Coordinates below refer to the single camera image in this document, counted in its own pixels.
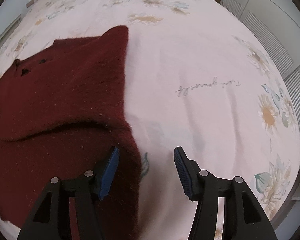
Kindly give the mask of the dark red knit sweater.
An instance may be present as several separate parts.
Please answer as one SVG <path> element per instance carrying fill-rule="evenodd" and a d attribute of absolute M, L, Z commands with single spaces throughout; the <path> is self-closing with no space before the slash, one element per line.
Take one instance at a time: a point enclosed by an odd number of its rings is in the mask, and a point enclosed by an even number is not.
<path fill-rule="evenodd" d="M 0 218 L 17 227 L 52 177 L 76 178 L 120 151 L 96 211 L 106 239 L 137 239 L 140 154 L 124 115 L 128 28 L 55 40 L 0 79 Z"/>

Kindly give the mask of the floral pink bedspread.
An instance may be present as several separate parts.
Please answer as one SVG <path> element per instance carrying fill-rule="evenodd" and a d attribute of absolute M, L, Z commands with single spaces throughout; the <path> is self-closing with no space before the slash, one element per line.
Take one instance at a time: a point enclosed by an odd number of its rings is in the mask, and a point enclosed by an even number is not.
<path fill-rule="evenodd" d="M 196 205 L 173 149 L 215 176 L 242 176 L 273 218 L 296 180 L 300 133 L 266 50 L 214 0 L 38 0 L 0 49 L 0 77 L 57 38 L 126 25 L 125 114 L 145 165 L 141 239 L 186 239 Z"/>

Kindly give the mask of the white wardrobe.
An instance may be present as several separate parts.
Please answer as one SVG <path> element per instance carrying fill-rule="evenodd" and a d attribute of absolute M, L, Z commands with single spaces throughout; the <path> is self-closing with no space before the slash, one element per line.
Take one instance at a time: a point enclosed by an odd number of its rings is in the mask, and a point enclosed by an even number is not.
<path fill-rule="evenodd" d="M 292 0 L 221 0 L 275 62 L 296 110 L 300 128 L 300 11 Z"/>

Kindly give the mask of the left wall switch plate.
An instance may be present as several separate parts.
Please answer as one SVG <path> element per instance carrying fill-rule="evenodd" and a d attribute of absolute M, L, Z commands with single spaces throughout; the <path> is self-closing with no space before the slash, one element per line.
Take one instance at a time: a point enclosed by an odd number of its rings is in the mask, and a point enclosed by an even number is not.
<path fill-rule="evenodd" d="M 34 4 L 34 0 L 31 0 L 29 1 L 27 4 L 26 4 L 26 7 L 29 8 L 30 6 L 32 6 Z"/>

